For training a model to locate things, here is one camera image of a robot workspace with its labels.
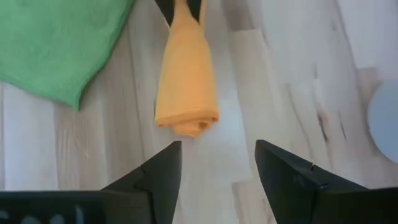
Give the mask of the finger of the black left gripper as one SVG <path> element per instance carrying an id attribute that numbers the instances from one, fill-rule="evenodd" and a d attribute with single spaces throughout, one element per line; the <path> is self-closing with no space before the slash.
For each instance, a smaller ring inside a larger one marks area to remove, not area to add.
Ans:
<path id="1" fill-rule="evenodd" d="M 164 16 L 167 25 L 170 27 L 174 19 L 174 0 L 155 0 L 155 3 Z"/>
<path id="2" fill-rule="evenodd" d="M 187 0 L 187 4 L 193 18 L 200 22 L 202 0 Z"/>

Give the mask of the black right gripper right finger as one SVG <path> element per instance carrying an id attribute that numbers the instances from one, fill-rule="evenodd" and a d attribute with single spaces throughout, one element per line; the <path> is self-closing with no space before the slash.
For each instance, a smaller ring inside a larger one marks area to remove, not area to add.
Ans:
<path id="1" fill-rule="evenodd" d="M 261 184 L 277 223 L 397 223 L 397 188 L 367 189 L 265 140 Z"/>

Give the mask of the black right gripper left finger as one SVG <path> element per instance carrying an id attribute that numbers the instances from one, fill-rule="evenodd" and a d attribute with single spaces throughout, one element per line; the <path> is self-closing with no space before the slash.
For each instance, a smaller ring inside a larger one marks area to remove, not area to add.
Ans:
<path id="1" fill-rule="evenodd" d="M 181 174 L 174 141 L 101 190 L 1 192 L 1 223 L 172 224 Z"/>

